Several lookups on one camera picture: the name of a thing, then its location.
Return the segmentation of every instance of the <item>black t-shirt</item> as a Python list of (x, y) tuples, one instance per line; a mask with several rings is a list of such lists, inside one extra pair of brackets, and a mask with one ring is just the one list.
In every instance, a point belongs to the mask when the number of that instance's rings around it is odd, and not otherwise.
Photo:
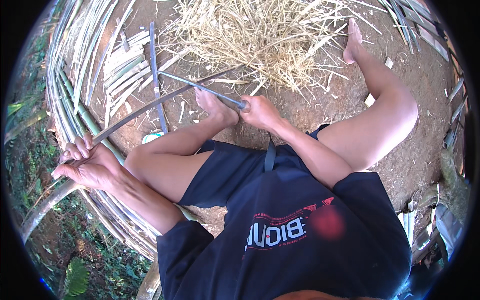
[(166, 300), (274, 299), (299, 290), (390, 299), (412, 253), (376, 173), (328, 190), (310, 174), (278, 168), (229, 200), (214, 239), (199, 223), (157, 238)]

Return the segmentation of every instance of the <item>dark blue shorts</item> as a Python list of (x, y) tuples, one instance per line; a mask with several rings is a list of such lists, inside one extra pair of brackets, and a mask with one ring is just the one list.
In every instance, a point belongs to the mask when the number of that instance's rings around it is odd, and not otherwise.
[[(328, 124), (307, 134), (317, 139), (317, 133)], [(179, 205), (201, 208), (227, 206), (238, 189), (264, 173), (266, 150), (254, 150), (213, 140), (206, 141), (198, 153), (214, 151), (193, 178)], [(302, 159), (289, 145), (276, 147), (274, 169), (299, 168), (308, 173)]]

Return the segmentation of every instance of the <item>hand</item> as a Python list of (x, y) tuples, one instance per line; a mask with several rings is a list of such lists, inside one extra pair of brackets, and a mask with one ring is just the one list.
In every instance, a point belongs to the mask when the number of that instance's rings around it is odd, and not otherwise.
[(243, 95), (242, 100), (250, 103), (250, 112), (244, 113), (240, 111), (241, 117), (248, 124), (255, 126), (258, 129), (264, 129), (269, 132), (274, 132), (282, 122), (282, 117), (278, 112), (278, 109), (273, 103), (264, 96), (247, 96)]
[(118, 184), (122, 166), (113, 153), (103, 144), (93, 147), (93, 137), (86, 133), (77, 137), (75, 144), (68, 143), (60, 157), (60, 163), (76, 160), (72, 165), (59, 165), (53, 172), (54, 179), (70, 177), (78, 184), (110, 192)]

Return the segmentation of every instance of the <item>dry straw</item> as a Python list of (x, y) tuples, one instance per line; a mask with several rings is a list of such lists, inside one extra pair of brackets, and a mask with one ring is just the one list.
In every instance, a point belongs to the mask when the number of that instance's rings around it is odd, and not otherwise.
[(300, 93), (324, 88), (332, 71), (315, 61), (350, 17), (341, 0), (191, 0), (175, 9), (180, 18), (165, 29), (161, 50), (191, 47), (197, 62), (213, 66), (211, 72), (246, 65), (267, 78), (265, 86)]

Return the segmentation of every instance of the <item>man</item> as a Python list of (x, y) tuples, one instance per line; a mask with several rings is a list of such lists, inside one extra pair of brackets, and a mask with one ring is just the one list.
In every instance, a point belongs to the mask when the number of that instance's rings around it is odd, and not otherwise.
[[(407, 237), (376, 173), (362, 172), (410, 133), (417, 104), (407, 87), (362, 46), (353, 19), (343, 54), (377, 99), (360, 115), (304, 134), (263, 96), (243, 96), (252, 126), (288, 143), (273, 171), (266, 151), (210, 140), (239, 120), (196, 90), (208, 118), (134, 149), (122, 167), (92, 137), (69, 144), (54, 178), (105, 190), (163, 236), (158, 264), (165, 299), (389, 299), (411, 264)], [(173, 204), (226, 206), (214, 239)]]

